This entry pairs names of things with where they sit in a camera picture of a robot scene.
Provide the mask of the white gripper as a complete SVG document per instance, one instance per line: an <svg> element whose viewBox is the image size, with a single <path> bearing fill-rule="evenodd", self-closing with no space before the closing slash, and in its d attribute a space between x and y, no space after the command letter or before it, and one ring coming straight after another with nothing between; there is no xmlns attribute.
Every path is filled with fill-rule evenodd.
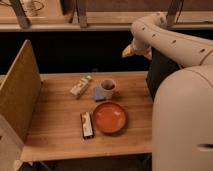
<svg viewBox="0 0 213 171"><path fill-rule="evenodd" d="M134 38L132 40L132 45L129 44L123 50L122 57L127 58L127 57L133 56L134 54L139 55L139 56L144 56L145 58L151 60L152 59L151 46Z"/></svg>

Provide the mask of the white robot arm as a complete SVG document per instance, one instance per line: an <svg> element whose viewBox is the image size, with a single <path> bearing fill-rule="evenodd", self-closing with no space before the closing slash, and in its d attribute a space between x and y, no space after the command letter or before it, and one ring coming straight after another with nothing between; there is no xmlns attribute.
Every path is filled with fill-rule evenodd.
<svg viewBox="0 0 213 171"><path fill-rule="evenodd" d="M151 60L154 48L183 67L213 65L213 40L168 30L162 12L134 21L131 33L133 40L123 50L123 58L142 55Z"/></svg>

